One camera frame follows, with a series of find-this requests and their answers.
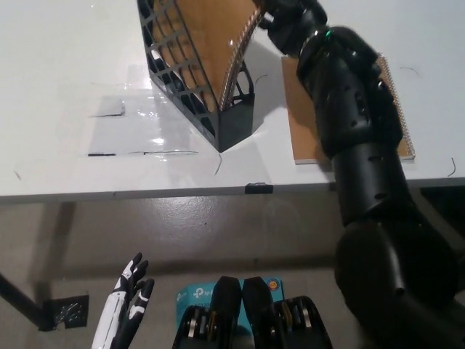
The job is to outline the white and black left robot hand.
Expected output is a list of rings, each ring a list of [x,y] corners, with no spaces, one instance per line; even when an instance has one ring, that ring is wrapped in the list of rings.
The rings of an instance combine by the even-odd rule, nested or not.
[[[145,278],[148,261],[137,253],[126,265],[108,295],[97,325],[93,348],[130,347],[144,318],[154,288]]]

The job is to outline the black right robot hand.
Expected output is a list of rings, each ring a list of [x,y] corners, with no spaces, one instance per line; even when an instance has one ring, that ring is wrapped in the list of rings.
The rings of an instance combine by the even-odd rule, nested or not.
[[[319,1],[260,1],[261,9],[272,16],[259,27],[284,55],[298,57],[305,41],[316,29],[324,27],[327,14]]]

